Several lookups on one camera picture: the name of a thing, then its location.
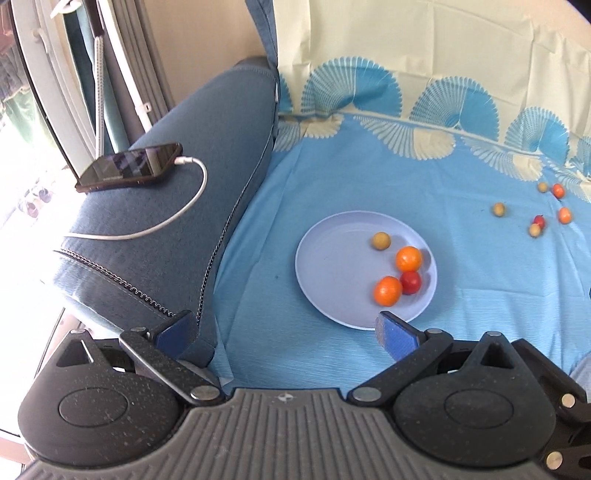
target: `light purple plate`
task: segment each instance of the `light purple plate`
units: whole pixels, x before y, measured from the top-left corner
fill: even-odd
[[[386,232],[392,245],[371,246],[377,232]],[[402,295],[390,308],[376,304],[375,284],[386,275],[400,277],[394,257],[405,245],[423,254],[419,269],[423,285],[415,295]],[[431,302],[437,286],[437,267],[425,240],[408,225],[376,212],[331,215],[306,232],[295,255],[295,275],[304,295],[329,319],[359,330],[374,330],[381,310],[410,322]]]

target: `phone screen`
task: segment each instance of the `phone screen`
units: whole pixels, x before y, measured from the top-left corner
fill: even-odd
[[[82,174],[80,185],[89,186],[104,181],[157,177],[179,152],[179,144],[168,144],[104,155],[95,160]]]

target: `sofa armrest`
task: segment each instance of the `sofa armrest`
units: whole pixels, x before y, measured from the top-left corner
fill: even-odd
[[[180,219],[138,239],[66,238],[62,244],[172,312],[194,311],[199,337],[181,357],[198,367],[209,363],[217,342],[212,306],[217,266],[267,172],[276,129],[277,78],[266,61],[241,62],[179,104],[134,145],[180,142],[183,155],[205,163],[205,191]],[[119,235],[144,230],[182,208],[201,182],[201,169],[188,164],[175,167],[153,186],[91,193],[72,231]],[[44,281],[88,325],[120,332],[154,327],[166,318],[118,282],[62,254],[51,260]]]

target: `black smartphone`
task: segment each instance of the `black smartphone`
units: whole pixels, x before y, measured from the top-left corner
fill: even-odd
[[[181,144],[171,143],[103,155],[80,176],[76,190],[86,193],[153,183],[164,178],[182,152]]]

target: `wall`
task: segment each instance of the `wall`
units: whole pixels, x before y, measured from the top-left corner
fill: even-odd
[[[143,0],[175,104],[264,50],[244,0]]]

